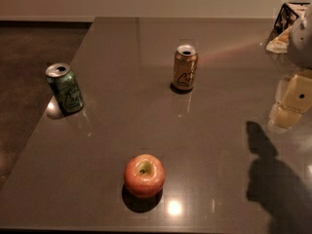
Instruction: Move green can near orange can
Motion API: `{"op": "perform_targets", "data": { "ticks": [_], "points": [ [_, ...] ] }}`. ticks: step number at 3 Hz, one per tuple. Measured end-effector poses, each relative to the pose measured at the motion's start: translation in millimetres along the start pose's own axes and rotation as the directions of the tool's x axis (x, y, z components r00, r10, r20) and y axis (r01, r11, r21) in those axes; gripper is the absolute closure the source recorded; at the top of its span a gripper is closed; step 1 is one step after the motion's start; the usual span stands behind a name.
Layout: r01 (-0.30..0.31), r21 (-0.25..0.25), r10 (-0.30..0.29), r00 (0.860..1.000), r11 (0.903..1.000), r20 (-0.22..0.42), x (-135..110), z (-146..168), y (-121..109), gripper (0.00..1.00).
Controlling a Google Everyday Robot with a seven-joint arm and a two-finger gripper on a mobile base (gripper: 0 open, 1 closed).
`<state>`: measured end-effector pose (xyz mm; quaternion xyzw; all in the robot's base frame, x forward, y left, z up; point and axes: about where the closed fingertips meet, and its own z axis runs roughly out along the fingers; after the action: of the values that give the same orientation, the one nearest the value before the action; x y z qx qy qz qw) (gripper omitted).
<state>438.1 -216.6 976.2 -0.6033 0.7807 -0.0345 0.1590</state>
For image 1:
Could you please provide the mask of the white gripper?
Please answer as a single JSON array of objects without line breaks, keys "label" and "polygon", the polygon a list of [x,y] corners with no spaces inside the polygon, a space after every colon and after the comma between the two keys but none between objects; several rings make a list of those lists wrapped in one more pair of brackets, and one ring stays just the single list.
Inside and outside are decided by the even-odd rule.
[{"label": "white gripper", "polygon": [[[312,68],[312,5],[292,25],[288,55],[293,64]],[[311,107],[312,73],[283,76],[269,114],[269,126],[272,130],[289,130]]]}]

